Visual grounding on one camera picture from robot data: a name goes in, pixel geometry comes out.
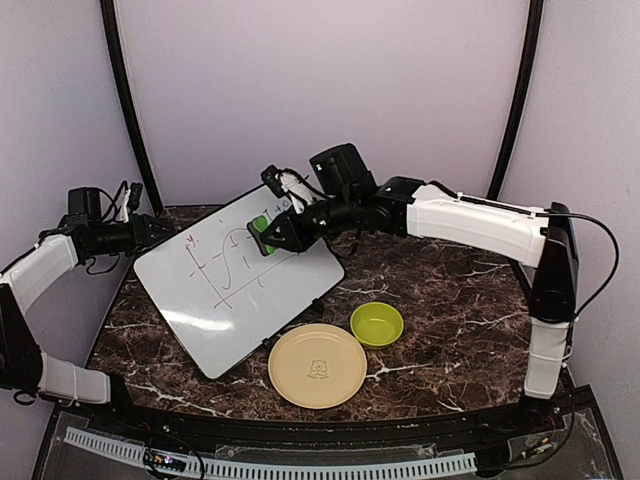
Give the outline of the white whiteboard with black frame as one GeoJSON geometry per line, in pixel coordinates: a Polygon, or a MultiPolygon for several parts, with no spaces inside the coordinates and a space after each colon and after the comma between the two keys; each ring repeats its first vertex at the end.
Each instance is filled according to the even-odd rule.
{"type": "Polygon", "coordinates": [[[322,241],[264,256],[247,230],[290,207],[257,187],[176,233],[134,271],[182,348],[209,379],[241,363],[345,276],[322,241]]]}

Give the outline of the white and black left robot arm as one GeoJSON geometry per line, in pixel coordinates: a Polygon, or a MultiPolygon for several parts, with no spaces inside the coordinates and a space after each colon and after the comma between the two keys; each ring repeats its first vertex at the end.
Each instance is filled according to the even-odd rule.
{"type": "Polygon", "coordinates": [[[29,315],[74,270],[83,267],[96,276],[100,257],[131,258],[169,238],[170,224],[139,213],[142,191],[142,184],[127,181],[113,195],[99,187],[70,190],[58,225],[41,231],[35,244],[2,270],[1,387],[12,392],[17,404],[29,406],[43,398],[67,406],[103,406],[103,421],[120,436],[140,429],[141,415],[128,404],[124,380],[46,352],[29,315]]]}

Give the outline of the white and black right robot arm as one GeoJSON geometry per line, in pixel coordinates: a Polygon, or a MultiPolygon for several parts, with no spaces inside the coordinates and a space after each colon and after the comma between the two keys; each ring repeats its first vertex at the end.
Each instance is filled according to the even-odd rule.
{"type": "Polygon", "coordinates": [[[317,187],[290,168],[271,165],[262,171],[261,180],[271,192],[292,204],[255,234],[260,250],[302,253],[319,239],[368,230],[446,240],[534,269],[528,300],[532,333],[524,380],[527,398],[510,413],[517,432],[534,432],[549,416],[546,400],[555,394],[576,316],[579,262],[566,206],[514,206],[403,176],[379,185],[351,143],[317,154],[310,165],[317,187]]]}

